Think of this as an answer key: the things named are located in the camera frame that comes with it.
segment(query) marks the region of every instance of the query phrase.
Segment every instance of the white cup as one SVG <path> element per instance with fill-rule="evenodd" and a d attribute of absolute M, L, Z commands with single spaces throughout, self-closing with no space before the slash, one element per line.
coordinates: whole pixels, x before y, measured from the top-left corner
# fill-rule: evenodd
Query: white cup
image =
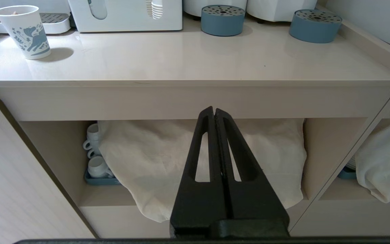
<path fill-rule="evenodd" d="M 0 21 L 26 59 L 36 60 L 51 54 L 38 7 L 19 5 L 0 8 Z"/>
<path fill-rule="evenodd" d="M 89 150 L 87 153 L 89 159 L 91 159 L 93 156 L 102 155 L 99 150 L 99 140 L 99 125 L 97 123 L 90 125 L 87 128 L 87 140 L 84 142 L 84 144 L 82 144 L 82 147 L 85 150 Z"/>
<path fill-rule="evenodd" d="M 95 156 L 88 161 L 88 173 L 92 178 L 114 177 L 102 156 Z"/>

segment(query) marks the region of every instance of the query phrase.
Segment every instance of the stacked cup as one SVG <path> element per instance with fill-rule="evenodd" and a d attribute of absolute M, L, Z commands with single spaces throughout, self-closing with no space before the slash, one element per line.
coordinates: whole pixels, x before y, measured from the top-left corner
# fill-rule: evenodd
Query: stacked cup
<path fill-rule="evenodd" d="M 88 173 L 92 178 L 113 178 L 114 175 L 99 151 L 99 125 L 92 124 L 87 128 L 87 140 L 82 147 L 88 151 Z"/>

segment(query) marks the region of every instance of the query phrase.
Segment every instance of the perforated lid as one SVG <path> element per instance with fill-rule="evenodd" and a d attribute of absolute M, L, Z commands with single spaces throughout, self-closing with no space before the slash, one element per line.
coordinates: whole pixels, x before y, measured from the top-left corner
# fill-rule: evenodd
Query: perforated lid
<path fill-rule="evenodd" d="M 322 22 L 322 23 L 341 23 L 342 19 L 336 14 L 320 11 L 320 10 L 299 10 L 295 13 L 295 15 L 301 19 Z"/>
<path fill-rule="evenodd" d="M 243 9 L 227 5 L 211 5 L 204 7 L 202 10 L 206 14 L 215 16 L 237 16 L 245 14 Z"/>

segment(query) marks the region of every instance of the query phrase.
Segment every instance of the paper cup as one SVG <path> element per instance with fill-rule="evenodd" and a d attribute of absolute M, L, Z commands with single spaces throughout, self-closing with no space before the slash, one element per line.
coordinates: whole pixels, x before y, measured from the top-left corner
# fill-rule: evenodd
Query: paper cup
<path fill-rule="evenodd" d="M 0 8 L 0 21 L 26 59 L 36 60 L 51 54 L 38 7 L 20 5 Z"/>

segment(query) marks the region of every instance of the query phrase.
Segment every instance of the blue round container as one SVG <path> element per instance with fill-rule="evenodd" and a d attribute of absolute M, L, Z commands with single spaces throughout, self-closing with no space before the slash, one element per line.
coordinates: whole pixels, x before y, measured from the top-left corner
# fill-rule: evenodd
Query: blue round container
<path fill-rule="evenodd" d="M 310 43 L 332 42 L 341 26 L 342 18 L 334 13 L 316 9 L 302 9 L 294 12 L 290 35 Z"/>
<path fill-rule="evenodd" d="M 202 8 L 201 30 L 220 37 L 235 36 L 243 31 L 245 10 L 229 5 L 210 5 Z"/>

